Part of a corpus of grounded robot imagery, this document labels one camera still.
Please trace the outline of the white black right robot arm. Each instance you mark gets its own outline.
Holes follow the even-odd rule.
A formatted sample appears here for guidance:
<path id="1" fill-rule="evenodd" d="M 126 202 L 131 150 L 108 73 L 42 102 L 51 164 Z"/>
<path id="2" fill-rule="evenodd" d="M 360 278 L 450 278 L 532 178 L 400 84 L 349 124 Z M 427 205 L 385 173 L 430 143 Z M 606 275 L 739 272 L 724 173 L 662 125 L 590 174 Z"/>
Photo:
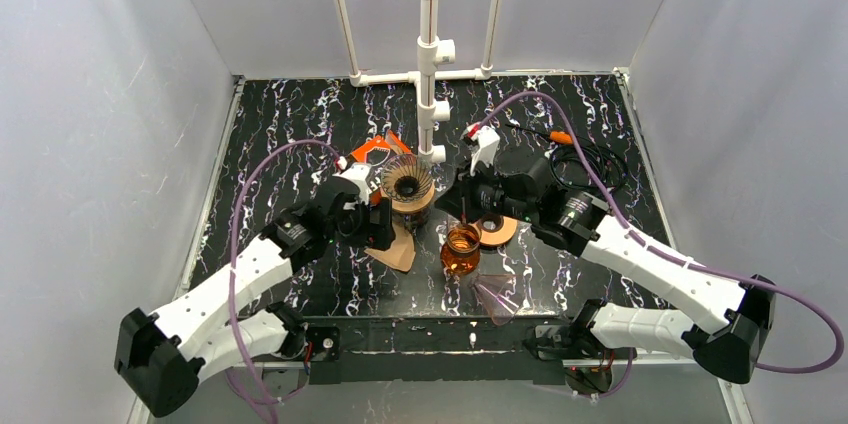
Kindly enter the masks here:
<path id="1" fill-rule="evenodd" d="M 499 215 L 525 222 L 544 244 L 610 269 L 672 306 L 658 310 L 587 302 L 571 324 L 579 338 L 604 348 L 691 358 L 725 381 L 751 381 L 774 317 L 769 280 L 709 274 L 706 267 L 620 223 L 596 196 L 562 186 L 544 158 L 512 175 L 467 160 L 434 205 L 457 219 Z"/>

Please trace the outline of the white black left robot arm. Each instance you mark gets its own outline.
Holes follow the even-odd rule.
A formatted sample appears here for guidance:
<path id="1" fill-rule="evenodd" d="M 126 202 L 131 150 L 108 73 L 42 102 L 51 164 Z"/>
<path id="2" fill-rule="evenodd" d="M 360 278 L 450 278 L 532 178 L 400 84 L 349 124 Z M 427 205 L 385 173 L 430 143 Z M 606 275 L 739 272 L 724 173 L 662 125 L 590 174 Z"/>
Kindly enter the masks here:
<path id="1" fill-rule="evenodd" d="M 154 311 L 126 314 L 114 369 L 161 418 L 245 357 L 303 359 L 312 342 L 296 311 L 274 304 L 247 319 L 239 319 L 239 311 L 320 259 L 334 242 L 387 250 L 395 238 L 389 200 L 373 201 L 354 181 L 332 176 L 313 199 L 282 211 L 197 287 Z"/>

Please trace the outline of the brown paper coffee filter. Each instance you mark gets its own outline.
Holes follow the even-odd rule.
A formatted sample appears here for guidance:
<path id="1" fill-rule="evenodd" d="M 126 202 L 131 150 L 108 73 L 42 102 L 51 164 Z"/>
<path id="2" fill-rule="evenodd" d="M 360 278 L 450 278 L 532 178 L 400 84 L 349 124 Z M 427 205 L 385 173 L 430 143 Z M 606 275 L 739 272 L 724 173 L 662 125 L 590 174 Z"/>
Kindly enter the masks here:
<path id="1" fill-rule="evenodd" d="M 393 223 L 395 239 L 388 250 L 366 248 L 365 253 L 386 267 L 407 273 L 415 259 L 415 241 L 413 235 L 402 225 Z"/>

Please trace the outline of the wooden ring dripper holder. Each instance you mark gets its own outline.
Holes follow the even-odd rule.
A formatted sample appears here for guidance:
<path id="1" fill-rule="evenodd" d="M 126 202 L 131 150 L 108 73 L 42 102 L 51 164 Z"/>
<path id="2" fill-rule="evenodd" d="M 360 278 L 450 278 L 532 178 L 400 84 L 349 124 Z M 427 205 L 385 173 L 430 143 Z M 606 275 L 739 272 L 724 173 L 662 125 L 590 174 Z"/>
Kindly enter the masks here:
<path id="1" fill-rule="evenodd" d="M 399 195 L 392 198 L 392 210 L 400 214 L 416 214 L 430 206 L 435 195 L 435 187 L 432 182 L 409 196 Z"/>

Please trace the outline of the clear glass ribbed dripper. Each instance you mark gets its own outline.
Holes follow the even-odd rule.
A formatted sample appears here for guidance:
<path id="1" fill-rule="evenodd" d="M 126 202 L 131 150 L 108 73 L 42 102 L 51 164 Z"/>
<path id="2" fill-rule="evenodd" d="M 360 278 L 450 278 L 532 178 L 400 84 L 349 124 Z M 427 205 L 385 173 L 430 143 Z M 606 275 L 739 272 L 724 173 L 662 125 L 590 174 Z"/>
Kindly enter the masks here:
<path id="1" fill-rule="evenodd" d="M 431 165 L 414 154 L 396 155 L 380 171 L 381 191 L 391 200 L 399 195 L 409 196 L 430 182 L 433 183 Z"/>

